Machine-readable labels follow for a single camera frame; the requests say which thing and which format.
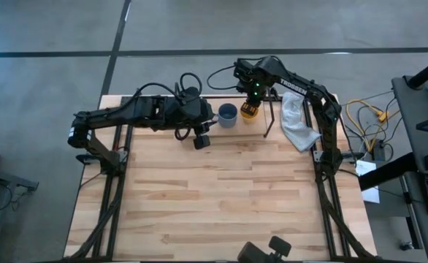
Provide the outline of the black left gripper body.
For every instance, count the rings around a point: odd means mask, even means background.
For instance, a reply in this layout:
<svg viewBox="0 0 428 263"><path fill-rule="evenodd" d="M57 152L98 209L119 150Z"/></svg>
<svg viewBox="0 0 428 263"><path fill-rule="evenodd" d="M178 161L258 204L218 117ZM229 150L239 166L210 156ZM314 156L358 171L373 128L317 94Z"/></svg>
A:
<svg viewBox="0 0 428 263"><path fill-rule="evenodd" d="M211 104L206 99L198 97L199 92L195 87L189 87L180 97L186 103L181 104L175 97L167 97L165 100L165 127L175 129L181 126L194 126L211 119L204 119L203 107Z"/></svg>

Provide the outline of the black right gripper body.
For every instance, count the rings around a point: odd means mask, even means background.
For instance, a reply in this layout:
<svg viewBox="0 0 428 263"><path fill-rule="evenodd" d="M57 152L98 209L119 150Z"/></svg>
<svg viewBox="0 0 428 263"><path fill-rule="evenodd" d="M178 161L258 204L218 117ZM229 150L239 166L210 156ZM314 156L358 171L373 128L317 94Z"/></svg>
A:
<svg viewBox="0 0 428 263"><path fill-rule="evenodd" d="M238 58L234 63L234 77L237 78L236 91L247 95L246 102L262 102L267 94L265 75L257 69L264 60L261 58Z"/></svg>

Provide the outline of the small yellow cup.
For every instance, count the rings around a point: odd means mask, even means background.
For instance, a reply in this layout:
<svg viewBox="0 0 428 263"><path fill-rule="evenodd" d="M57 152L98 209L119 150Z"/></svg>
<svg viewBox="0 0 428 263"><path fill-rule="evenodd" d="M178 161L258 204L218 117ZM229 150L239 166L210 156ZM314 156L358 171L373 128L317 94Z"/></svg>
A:
<svg viewBox="0 0 428 263"><path fill-rule="evenodd" d="M255 121L255 118L256 117L252 117L251 115L250 116L242 116L242 119L246 123L253 123Z"/></svg>

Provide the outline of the grey-blue mug with handle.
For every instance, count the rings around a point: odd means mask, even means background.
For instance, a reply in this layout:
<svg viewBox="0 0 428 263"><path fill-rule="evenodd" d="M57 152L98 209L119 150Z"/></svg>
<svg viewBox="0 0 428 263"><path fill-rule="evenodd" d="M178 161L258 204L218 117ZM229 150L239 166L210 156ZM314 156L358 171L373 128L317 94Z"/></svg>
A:
<svg viewBox="0 0 428 263"><path fill-rule="evenodd" d="M222 104L218 108L218 124L225 129L233 128L237 122L238 110L234 104Z"/></svg>

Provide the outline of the grey-white cloth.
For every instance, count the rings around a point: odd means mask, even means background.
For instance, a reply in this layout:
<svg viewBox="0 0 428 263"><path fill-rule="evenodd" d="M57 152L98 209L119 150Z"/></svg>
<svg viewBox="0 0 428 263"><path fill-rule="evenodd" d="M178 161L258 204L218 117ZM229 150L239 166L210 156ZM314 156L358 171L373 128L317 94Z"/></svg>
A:
<svg viewBox="0 0 428 263"><path fill-rule="evenodd" d="M280 111L280 124L284 135L299 151L309 150L321 135L302 121L304 96L285 92Z"/></svg>

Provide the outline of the grey power strip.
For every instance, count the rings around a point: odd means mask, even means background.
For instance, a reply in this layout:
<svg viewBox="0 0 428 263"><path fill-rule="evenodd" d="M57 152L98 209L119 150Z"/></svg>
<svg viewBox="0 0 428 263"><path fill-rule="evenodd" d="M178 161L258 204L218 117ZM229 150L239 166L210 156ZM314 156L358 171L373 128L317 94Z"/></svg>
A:
<svg viewBox="0 0 428 263"><path fill-rule="evenodd" d="M375 144L372 148L372 160L373 161L385 161L386 160L386 154L385 154L385 146L383 143L383 140L376 140Z"/></svg>

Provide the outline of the white paper sheet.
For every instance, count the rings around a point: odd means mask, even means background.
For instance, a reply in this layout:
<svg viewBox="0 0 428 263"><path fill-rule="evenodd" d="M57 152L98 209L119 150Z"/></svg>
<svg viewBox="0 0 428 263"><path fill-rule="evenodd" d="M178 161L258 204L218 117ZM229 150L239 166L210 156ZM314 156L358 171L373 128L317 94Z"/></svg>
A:
<svg viewBox="0 0 428 263"><path fill-rule="evenodd" d="M372 172L373 170L376 170L376 168L377 166L375 163L362 161L362 160L356 161L356 174L359 177L366 175L368 172ZM365 191L362 191L362 198L365 202L379 204L380 203L379 188L376 186L373 188L369 188Z"/></svg>

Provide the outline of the black square beam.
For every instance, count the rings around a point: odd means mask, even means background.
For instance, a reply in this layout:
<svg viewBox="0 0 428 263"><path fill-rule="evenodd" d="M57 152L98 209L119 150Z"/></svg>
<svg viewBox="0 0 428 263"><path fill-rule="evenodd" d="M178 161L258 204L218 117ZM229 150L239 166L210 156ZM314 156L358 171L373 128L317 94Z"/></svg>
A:
<svg viewBox="0 0 428 263"><path fill-rule="evenodd" d="M398 159L384 164L373 171L359 177L361 191L379 186L386 181L393 180L404 175L406 172L417 172L415 157L413 153L407 153Z"/></svg>

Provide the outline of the grey side desk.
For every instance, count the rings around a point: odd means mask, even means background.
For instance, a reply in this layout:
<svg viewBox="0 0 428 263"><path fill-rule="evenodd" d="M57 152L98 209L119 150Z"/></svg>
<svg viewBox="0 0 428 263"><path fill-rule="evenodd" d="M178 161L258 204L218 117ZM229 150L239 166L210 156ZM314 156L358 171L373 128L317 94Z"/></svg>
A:
<svg viewBox="0 0 428 263"><path fill-rule="evenodd" d="M428 175L428 132L416 128L417 124L428 121L428 91L409 88L401 77L392 79L391 84L419 169L418 172L407 172L405 179L410 193L416 199L414 210L428 258L428 196L424 189L424 179Z"/></svg>

